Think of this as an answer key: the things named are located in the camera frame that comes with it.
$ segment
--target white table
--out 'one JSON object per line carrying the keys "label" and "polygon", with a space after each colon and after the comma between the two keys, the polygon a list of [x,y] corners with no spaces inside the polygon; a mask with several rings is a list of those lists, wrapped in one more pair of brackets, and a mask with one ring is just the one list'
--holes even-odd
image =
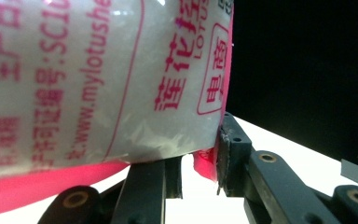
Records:
{"label": "white table", "polygon": [[[290,140],[268,132],[253,124],[237,119],[253,142],[256,150],[272,151],[283,157],[306,185],[327,195],[332,195],[338,185],[356,185],[340,175],[341,163],[303,147]],[[248,223],[242,198],[216,196],[217,184],[199,176],[193,169],[193,158],[183,157],[182,178],[184,199],[166,201],[166,223]],[[93,185],[104,191],[127,175],[128,168]],[[0,224],[35,224],[54,197],[38,203],[0,214]]]}

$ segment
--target dark background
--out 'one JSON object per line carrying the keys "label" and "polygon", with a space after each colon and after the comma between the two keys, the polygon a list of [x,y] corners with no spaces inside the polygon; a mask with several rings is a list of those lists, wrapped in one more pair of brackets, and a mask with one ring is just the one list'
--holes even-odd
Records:
{"label": "dark background", "polygon": [[237,0],[233,43],[227,111],[358,164],[358,1]]}

